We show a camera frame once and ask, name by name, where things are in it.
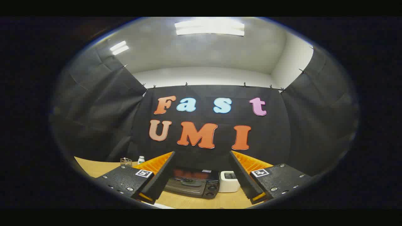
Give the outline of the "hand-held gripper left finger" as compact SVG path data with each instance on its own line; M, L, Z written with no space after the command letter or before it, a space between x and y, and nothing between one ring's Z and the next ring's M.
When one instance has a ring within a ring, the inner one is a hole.
M121 196L154 204L173 176L175 157L172 151L139 165L121 164L95 178L95 184Z

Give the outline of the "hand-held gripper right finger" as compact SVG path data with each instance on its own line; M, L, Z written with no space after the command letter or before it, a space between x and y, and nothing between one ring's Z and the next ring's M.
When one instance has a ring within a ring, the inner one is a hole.
M236 151L229 156L232 170L251 204L278 198L312 180L308 174L284 163L271 165Z

